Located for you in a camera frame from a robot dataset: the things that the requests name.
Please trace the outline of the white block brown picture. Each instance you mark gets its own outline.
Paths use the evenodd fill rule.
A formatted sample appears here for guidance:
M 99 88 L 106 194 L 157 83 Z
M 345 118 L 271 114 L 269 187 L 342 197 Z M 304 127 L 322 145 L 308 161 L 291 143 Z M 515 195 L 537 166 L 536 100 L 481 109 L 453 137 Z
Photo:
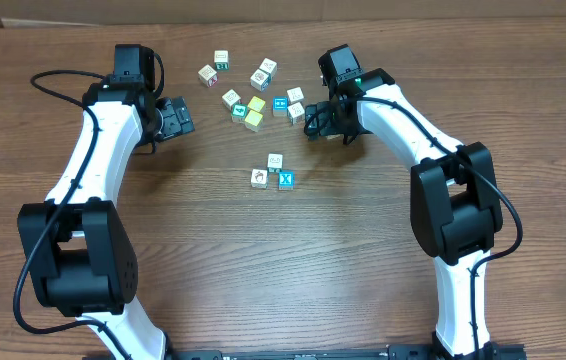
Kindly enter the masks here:
M 292 124 L 297 124 L 305 120 L 305 109 L 300 102 L 287 107 L 287 116 Z

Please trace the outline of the yellow block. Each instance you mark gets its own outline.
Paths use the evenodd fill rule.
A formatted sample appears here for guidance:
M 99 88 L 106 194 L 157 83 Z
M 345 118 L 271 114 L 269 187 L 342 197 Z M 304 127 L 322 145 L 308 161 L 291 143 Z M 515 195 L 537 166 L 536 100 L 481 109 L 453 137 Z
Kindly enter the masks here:
M 263 124 L 263 115 L 257 111 L 250 110 L 245 119 L 244 125 L 253 132 L 258 132 Z
M 248 102 L 247 107 L 251 111 L 261 113 L 266 107 L 266 101 L 257 96 L 253 96 Z

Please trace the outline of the white block teal side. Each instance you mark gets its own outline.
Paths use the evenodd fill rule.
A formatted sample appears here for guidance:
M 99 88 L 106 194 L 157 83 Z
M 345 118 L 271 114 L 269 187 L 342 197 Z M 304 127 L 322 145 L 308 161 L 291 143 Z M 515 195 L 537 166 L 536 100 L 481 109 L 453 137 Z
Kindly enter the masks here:
M 295 184 L 295 175 L 291 171 L 281 171 L 278 173 L 278 189 L 293 190 Z

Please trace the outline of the white acorn picture block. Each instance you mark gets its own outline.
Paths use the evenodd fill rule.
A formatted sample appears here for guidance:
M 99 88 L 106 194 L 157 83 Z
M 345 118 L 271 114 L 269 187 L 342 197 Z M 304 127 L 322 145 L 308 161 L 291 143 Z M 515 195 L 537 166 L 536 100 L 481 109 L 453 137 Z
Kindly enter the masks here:
M 266 189 L 268 186 L 269 172 L 264 169 L 253 169 L 251 172 L 250 183 L 253 188 Z

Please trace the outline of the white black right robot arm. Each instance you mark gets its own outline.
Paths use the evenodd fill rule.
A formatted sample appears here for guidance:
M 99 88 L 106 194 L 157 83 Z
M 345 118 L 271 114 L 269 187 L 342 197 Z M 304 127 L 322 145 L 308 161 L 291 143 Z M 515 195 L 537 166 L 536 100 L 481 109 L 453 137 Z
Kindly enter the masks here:
M 318 66 L 329 96 L 307 106 L 306 136 L 350 144 L 373 134 L 410 172 L 410 223 L 437 280 L 431 358 L 501 358 L 484 306 L 484 275 L 503 224 L 490 152 L 438 130 L 387 72 L 365 71 L 348 45 L 328 50 Z

